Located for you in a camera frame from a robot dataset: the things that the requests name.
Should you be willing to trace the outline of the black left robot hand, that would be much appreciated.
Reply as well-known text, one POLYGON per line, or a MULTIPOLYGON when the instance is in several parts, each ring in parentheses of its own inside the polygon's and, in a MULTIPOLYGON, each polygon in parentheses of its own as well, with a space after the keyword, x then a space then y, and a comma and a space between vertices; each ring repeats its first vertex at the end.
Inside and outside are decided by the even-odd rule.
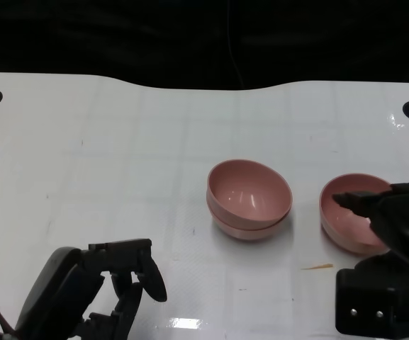
POLYGON ((150 239, 91 244, 86 250, 55 250, 26 298, 15 333, 18 339, 127 339, 143 293, 167 301, 150 239), (83 315, 104 281, 118 298, 109 315, 83 315))

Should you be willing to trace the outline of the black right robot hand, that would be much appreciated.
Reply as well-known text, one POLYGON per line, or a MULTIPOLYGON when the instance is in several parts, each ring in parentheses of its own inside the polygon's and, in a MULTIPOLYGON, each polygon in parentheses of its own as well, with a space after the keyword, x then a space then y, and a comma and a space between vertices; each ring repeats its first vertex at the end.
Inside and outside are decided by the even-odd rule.
POLYGON ((370 220, 388 247, 336 274, 335 328, 341 334, 383 339, 409 337, 409 183, 381 193, 352 191, 332 199, 370 220))

